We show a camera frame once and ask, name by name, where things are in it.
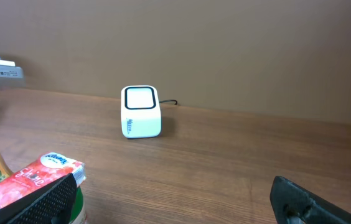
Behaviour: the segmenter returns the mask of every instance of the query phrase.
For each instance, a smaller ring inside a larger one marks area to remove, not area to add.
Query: brown wall
[[[31,88],[351,123],[351,0],[0,0]]]

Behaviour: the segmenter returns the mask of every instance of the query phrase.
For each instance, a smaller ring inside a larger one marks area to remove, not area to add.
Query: label sticker
[[[22,78],[21,74],[19,74],[17,71],[13,71],[13,70],[1,70],[0,77]]]
[[[63,168],[74,163],[76,160],[69,159],[59,153],[50,152],[40,158],[41,164],[48,168]]]

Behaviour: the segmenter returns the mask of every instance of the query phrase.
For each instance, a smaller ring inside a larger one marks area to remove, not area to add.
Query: black plastic part
[[[293,223],[292,217],[306,224],[351,223],[350,213],[284,177],[275,177],[269,198],[279,224]]]
[[[69,223],[77,185],[68,174],[0,209],[0,224]]]
[[[161,100],[161,101],[159,101],[159,103],[167,103],[167,102],[174,102],[174,105],[178,104],[177,100]]]

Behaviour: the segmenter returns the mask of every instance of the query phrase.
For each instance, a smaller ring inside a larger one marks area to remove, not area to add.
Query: white barcode scanner
[[[153,86],[126,86],[121,90],[121,130],[126,138],[158,136],[161,108]]]

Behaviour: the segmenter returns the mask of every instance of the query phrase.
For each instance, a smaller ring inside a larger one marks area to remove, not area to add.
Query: wooden table
[[[128,140],[120,100],[0,91],[0,151],[12,170],[47,151],[85,162],[91,223],[276,223],[276,175],[351,212],[351,126],[161,107],[162,134]]]

